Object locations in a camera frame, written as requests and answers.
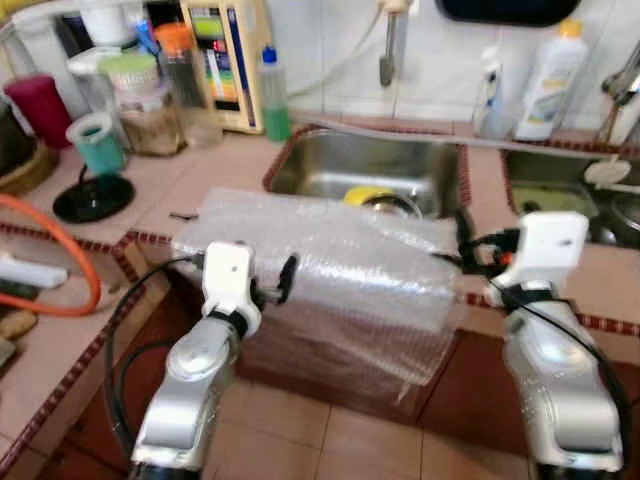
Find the stainless steel sink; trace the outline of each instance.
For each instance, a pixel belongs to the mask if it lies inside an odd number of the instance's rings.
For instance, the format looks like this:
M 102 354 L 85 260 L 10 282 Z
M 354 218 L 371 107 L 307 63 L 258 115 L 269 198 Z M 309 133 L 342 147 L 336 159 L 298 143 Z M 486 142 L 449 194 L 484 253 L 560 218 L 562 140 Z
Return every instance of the stainless steel sink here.
M 579 210 L 589 217 L 590 241 L 594 243 L 622 245 L 638 248 L 637 245 L 625 244 L 616 239 L 612 233 L 612 215 L 610 204 L 615 192 L 597 190 L 584 181 L 584 171 L 593 162 L 602 157 L 558 156 L 530 152 L 503 152 L 507 180 L 511 184 L 512 207 L 516 213 L 524 213 L 531 205 L 524 205 L 523 198 L 517 199 L 518 190 L 541 189 L 557 194 L 570 193 L 580 198 Z M 631 173 L 624 179 L 625 184 L 640 185 L 640 163 L 633 162 Z
M 391 188 L 425 216 L 450 217 L 459 205 L 457 146 L 316 129 L 299 136 L 266 179 L 274 193 L 336 200 L 357 186 Z

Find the white plug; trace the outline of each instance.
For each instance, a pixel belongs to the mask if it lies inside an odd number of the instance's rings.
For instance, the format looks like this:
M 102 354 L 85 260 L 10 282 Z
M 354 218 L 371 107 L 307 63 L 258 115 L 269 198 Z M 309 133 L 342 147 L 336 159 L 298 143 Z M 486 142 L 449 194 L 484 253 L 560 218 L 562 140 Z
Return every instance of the white plug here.
M 17 260 L 9 252 L 0 252 L 0 278 L 38 288 L 55 288 L 67 281 L 68 274 L 64 268 Z

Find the white wall tile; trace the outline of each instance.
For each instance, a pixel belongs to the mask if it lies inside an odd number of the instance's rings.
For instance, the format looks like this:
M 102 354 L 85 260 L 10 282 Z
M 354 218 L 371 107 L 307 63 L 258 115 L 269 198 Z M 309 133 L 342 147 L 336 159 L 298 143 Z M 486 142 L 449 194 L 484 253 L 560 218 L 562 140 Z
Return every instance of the white wall tile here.
M 372 98 L 327 96 L 324 100 L 324 111 L 347 115 L 390 117 L 393 114 L 393 103 Z
M 278 57 L 286 70 L 287 91 L 322 77 L 322 0 L 267 0 Z M 322 89 L 291 100 L 291 106 L 322 109 Z
M 621 70 L 640 41 L 640 8 L 635 0 L 617 0 L 602 30 L 569 107 L 578 117 L 597 118 L 601 124 L 611 102 L 600 88 L 602 81 Z
M 482 78 L 481 53 L 497 44 L 507 103 L 523 94 L 536 48 L 554 27 L 532 29 L 454 22 L 434 0 L 419 1 L 410 17 L 400 84 L 384 89 L 378 62 L 384 51 L 382 16 L 360 55 L 324 88 L 291 101 L 295 108 L 400 118 L 466 120 Z M 372 0 L 267 0 L 289 91 L 318 82 L 353 51 L 376 9 Z M 597 128 L 609 103 L 600 83 L 624 65 L 640 40 L 638 0 L 582 0 L 572 15 L 583 21 L 592 54 L 576 85 L 564 125 Z
M 372 0 L 323 0 L 323 57 L 325 75 L 353 52 L 373 20 L 377 3 Z M 358 97 L 392 107 L 391 89 L 380 86 L 379 59 L 384 53 L 386 17 L 381 16 L 368 41 L 343 74 L 324 88 L 325 109 L 337 98 Z
M 497 32 L 495 26 L 449 20 L 435 2 L 421 0 L 417 15 L 409 19 L 396 116 L 470 117 L 482 78 L 480 57 L 495 43 Z
M 473 105 L 455 103 L 412 102 L 399 100 L 396 118 L 419 120 L 450 120 L 467 122 L 473 115 Z

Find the clear plastic wrap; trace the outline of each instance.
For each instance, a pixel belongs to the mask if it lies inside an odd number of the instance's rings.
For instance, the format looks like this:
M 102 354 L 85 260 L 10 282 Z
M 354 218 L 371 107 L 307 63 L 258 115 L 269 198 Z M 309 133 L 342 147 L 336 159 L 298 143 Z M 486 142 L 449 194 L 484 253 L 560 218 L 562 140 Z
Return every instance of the clear plastic wrap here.
M 400 401 L 432 378 L 461 316 L 458 270 L 430 255 L 455 251 L 450 220 L 214 189 L 199 219 L 174 238 L 174 255 L 212 241 L 250 245 L 263 286 L 277 284 L 288 256 L 299 256 L 289 301 L 267 308 L 257 338 L 243 349 L 245 363 L 275 373 L 365 392 L 375 386 L 380 399 Z

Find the plastic container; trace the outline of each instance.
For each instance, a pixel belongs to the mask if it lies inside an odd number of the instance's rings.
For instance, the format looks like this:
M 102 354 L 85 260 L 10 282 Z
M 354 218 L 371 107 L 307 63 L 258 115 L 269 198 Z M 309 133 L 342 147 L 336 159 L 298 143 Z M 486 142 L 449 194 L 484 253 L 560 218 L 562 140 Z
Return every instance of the plastic container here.
M 171 81 L 180 105 L 204 107 L 202 93 L 196 80 L 193 57 L 193 35 L 184 23 L 166 23 L 155 29 L 154 34 L 162 46 L 161 64 Z
M 114 88 L 123 92 L 149 93 L 160 83 L 156 58 L 148 53 L 124 53 L 105 58 L 98 68 L 109 76 Z
M 83 7 L 82 22 L 95 45 L 117 47 L 135 40 L 122 5 L 100 6 L 97 1 L 83 1 L 79 5 Z
M 160 25 L 154 34 L 162 47 L 161 65 L 175 92 L 187 144 L 195 148 L 216 145 L 222 140 L 222 129 L 215 108 L 207 107 L 198 84 L 191 30 L 175 22 Z
M 116 173 L 125 167 L 124 151 L 113 132 L 113 122 L 108 113 L 85 115 L 73 122 L 66 135 L 92 173 Z
M 133 152 L 173 155 L 184 146 L 180 117 L 167 85 L 145 95 L 120 92 L 116 101 Z
M 71 117 L 77 118 L 86 114 L 89 107 L 73 76 L 67 70 L 69 57 L 56 33 L 56 22 L 52 17 L 31 18 L 30 10 L 21 10 L 11 17 L 18 39 L 33 60 L 36 71 L 51 75 L 55 79 L 58 95 Z
M 265 133 L 269 140 L 282 142 L 291 135 L 287 90 L 284 83 L 284 68 L 278 63 L 276 50 L 270 46 L 262 51 L 260 84 Z
M 581 22 L 565 20 L 558 34 L 538 50 L 524 96 L 523 114 L 514 130 L 516 139 L 546 140 L 551 136 L 589 54 L 581 35 Z
M 53 148 L 68 147 L 65 135 L 71 125 L 69 112 L 56 90 L 53 77 L 31 75 L 5 85 L 4 93 L 15 102 L 34 133 Z
M 482 89 L 473 113 L 473 133 L 480 137 L 501 140 L 512 127 L 502 87 L 502 63 L 495 46 L 482 52 L 484 75 Z
M 98 65 L 105 58 L 120 55 L 118 47 L 94 47 L 67 61 L 67 68 L 93 112 L 107 110 L 113 104 L 113 89 L 109 79 L 98 70 Z

